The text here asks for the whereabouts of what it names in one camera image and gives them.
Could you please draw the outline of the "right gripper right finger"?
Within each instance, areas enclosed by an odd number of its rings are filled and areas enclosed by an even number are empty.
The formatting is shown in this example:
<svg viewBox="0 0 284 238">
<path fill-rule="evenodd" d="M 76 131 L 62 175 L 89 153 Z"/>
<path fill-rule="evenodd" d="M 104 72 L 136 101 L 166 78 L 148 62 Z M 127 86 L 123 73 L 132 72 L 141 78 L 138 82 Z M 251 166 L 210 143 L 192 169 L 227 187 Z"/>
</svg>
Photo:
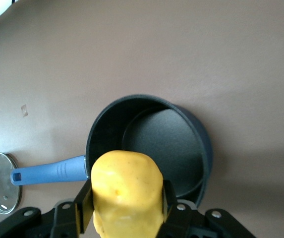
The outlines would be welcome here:
<svg viewBox="0 0 284 238">
<path fill-rule="evenodd" d="M 255 237 L 228 211 L 213 208 L 201 214 L 196 205 L 177 199 L 173 185 L 163 184 L 164 222 L 158 238 L 253 238 Z"/>
</svg>

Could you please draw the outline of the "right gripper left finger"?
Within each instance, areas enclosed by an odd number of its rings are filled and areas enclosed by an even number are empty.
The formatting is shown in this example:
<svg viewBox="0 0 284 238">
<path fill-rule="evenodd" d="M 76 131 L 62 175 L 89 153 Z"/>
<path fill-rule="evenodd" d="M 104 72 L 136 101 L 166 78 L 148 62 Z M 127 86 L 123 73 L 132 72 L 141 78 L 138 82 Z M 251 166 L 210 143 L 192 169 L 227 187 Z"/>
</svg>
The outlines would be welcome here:
<svg viewBox="0 0 284 238">
<path fill-rule="evenodd" d="M 17 210 L 0 222 L 0 238 L 78 238 L 85 233 L 93 210 L 87 180 L 74 200 L 59 202 L 47 213 L 35 207 Z"/>
</svg>

